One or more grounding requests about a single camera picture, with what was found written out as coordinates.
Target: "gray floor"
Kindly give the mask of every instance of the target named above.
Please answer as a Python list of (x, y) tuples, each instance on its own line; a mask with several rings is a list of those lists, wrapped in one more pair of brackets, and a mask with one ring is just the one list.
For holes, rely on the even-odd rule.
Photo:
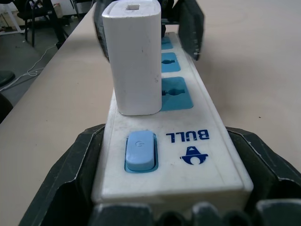
[[(71, 34), (78, 23), (75, 18), (69, 26), (63, 28)], [(31, 32), (29, 32), (28, 40), (31, 40)], [(0, 70), (13, 71), (17, 78), (26, 73), (41, 58), (45, 50), (56, 43), (57, 38), (52, 28), (36, 30), (34, 48), (24, 41), (22, 34), (2, 35), (0, 36)], [(35, 68), (45, 67), (56, 52), (57, 48), (48, 50)], [(24, 76), (7, 90), (2, 91), (2, 94), (15, 106), (35, 79), (36, 77)]]

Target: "desk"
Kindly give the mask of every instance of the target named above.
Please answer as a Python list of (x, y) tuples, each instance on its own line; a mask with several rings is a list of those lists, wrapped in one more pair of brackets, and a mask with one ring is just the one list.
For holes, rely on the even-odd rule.
[[(256, 133), (301, 171), (301, 3), (198, 1), (206, 30), (196, 67), (224, 124)], [(2, 226), (20, 221), (76, 136), (106, 122), (113, 84), (92, 16), (0, 125)]]

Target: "power switch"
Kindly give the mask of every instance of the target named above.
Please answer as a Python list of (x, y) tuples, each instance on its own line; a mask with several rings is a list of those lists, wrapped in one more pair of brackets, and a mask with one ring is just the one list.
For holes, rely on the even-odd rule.
[(129, 170), (146, 171), (155, 167), (155, 141), (151, 131), (135, 131), (128, 136), (126, 164)]

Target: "white charger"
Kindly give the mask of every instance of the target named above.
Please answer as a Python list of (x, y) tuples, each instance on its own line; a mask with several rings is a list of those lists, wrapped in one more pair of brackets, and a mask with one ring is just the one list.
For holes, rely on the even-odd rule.
[(102, 17), (119, 112), (148, 115), (160, 111), (159, 2), (114, 1), (103, 11)]

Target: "white power strip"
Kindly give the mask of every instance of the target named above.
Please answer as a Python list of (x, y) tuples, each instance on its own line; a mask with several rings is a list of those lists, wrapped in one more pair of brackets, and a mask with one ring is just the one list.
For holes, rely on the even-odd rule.
[[(166, 34), (180, 71), (162, 78), (183, 77), (193, 107), (153, 115), (125, 116), (113, 93), (95, 176), (94, 203), (144, 202), (155, 217), (167, 210), (189, 215), (193, 204), (207, 201), (219, 211), (244, 208), (252, 181), (189, 56), (175, 33)], [(157, 137), (157, 169), (146, 173), (125, 170), (126, 142), (131, 132), (150, 130)], [(203, 154), (189, 156), (192, 152)]]

